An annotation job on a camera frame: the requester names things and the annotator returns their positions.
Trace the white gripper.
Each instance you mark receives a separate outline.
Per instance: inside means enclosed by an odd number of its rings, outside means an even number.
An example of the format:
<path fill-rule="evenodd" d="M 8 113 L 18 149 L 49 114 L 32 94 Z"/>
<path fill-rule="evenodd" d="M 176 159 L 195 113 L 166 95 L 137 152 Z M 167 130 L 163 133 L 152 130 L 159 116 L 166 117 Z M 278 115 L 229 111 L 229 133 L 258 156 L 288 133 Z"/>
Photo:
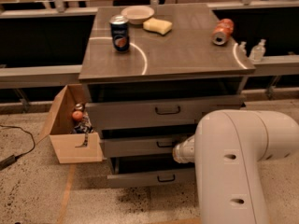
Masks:
<path fill-rule="evenodd" d="M 176 144 L 173 147 L 172 155 L 177 163 L 194 163 L 194 136 Z"/>

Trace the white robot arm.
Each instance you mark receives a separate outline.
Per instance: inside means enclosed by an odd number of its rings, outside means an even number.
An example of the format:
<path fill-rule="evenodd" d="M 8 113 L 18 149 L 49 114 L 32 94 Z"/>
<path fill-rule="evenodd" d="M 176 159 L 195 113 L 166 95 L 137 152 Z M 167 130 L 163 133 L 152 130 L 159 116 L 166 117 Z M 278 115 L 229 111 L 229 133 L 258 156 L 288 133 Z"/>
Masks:
<path fill-rule="evenodd" d="M 299 148 L 299 125 L 276 111 L 219 110 L 175 145 L 178 163 L 195 164 L 202 224 L 270 224 L 258 162 Z"/>

